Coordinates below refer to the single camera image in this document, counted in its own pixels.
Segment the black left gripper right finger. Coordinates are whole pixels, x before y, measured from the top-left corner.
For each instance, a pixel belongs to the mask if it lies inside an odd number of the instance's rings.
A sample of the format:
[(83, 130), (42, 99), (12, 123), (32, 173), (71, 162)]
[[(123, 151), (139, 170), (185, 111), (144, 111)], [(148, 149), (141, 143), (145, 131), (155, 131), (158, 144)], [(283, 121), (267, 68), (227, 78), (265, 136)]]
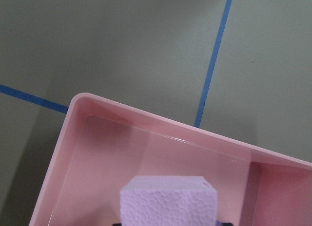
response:
[(234, 226), (232, 223), (222, 223), (222, 226)]

